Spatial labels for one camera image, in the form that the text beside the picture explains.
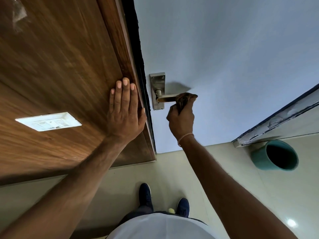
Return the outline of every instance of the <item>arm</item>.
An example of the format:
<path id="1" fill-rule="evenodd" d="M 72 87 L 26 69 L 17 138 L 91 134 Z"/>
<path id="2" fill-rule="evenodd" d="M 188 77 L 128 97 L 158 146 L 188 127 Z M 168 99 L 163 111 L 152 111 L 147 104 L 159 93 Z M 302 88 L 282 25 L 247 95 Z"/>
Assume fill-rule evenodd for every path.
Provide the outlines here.
<path id="1" fill-rule="evenodd" d="M 125 146 L 143 130 L 138 119 L 138 94 L 127 78 L 111 90 L 106 138 L 81 164 L 31 209 L 13 222 L 0 238 L 69 238 L 93 199 L 102 177 Z"/>
<path id="2" fill-rule="evenodd" d="M 193 132 L 194 101 L 189 100 L 180 115 L 176 107 L 170 109 L 167 119 L 177 140 Z M 193 135 L 182 138 L 180 145 L 230 238 L 297 239 L 267 207 L 226 173 Z"/>

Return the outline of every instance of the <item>hand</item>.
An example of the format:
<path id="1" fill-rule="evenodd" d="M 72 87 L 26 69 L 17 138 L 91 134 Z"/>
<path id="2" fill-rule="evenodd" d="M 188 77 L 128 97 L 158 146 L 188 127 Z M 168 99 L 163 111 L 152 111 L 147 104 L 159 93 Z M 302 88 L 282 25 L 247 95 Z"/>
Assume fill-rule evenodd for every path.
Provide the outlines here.
<path id="1" fill-rule="evenodd" d="M 166 119 L 174 137 L 179 140 L 183 135 L 193 132 L 194 114 L 193 103 L 196 98 L 191 98 L 181 113 L 178 115 L 176 105 L 171 106 Z"/>
<path id="2" fill-rule="evenodd" d="M 145 108 L 138 118 L 138 92 L 128 78 L 117 81 L 111 89 L 110 106 L 107 114 L 107 137 L 127 145 L 140 134 L 145 125 Z"/>

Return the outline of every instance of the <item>forearm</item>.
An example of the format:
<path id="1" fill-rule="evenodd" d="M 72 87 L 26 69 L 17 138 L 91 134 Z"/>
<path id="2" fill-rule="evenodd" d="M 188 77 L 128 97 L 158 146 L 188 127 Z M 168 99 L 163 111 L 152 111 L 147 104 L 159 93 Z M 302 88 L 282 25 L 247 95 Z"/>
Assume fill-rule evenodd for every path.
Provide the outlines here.
<path id="1" fill-rule="evenodd" d="M 180 144 L 230 238 L 297 238 L 227 174 L 193 136 L 183 138 Z"/>
<path id="2" fill-rule="evenodd" d="M 124 144 L 106 138 L 0 237 L 69 238 L 93 199 L 102 177 L 124 147 Z"/>

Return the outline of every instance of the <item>person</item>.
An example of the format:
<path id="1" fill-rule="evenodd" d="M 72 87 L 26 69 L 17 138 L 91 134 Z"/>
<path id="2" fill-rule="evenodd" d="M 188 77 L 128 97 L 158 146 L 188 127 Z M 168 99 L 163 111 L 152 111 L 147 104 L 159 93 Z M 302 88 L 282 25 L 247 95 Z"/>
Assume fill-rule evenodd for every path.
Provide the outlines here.
<path id="1" fill-rule="evenodd" d="M 172 106 L 167 120 L 229 237 L 296 239 L 284 223 L 226 173 L 196 141 L 193 136 L 194 101 L 189 100 L 180 114 L 176 106 Z M 127 78 L 117 81 L 116 88 L 111 89 L 107 121 L 106 137 L 92 154 L 2 231 L 0 238 L 64 239 L 71 236 L 102 177 L 144 128 L 145 109 L 138 115 L 138 92 Z M 176 215 L 153 213 L 151 191 L 143 184 L 140 210 L 124 218 L 108 239 L 214 238 L 208 225 L 188 218 L 187 203 L 182 201 Z"/>

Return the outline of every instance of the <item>tile floor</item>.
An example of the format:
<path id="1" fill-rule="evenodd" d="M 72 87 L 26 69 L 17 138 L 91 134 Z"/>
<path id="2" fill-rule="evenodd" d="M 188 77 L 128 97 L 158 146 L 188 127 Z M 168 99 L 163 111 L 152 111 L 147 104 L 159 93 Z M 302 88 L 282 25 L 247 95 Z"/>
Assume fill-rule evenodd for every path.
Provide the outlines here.
<path id="1" fill-rule="evenodd" d="M 250 148 L 231 143 L 206 147 L 221 166 L 271 209 L 283 222 L 293 219 L 299 238 L 319 238 L 319 136 L 285 140 L 299 155 L 293 172 L 261 171 L 249 158 Z M 0 230 L 34 204 L 61 177 L 0 188 Z M 219 235 L 229 238 L 209 203 L 184 152 L 158 154 L 154 163 L 111 169 L 86 211 L 78 229 L 114 225 L 138 205 L 138 187 L 147 182 L 155 210 L 175 208 L 181 197 L 188 198 L 190 216 L 204 221 Z"/>

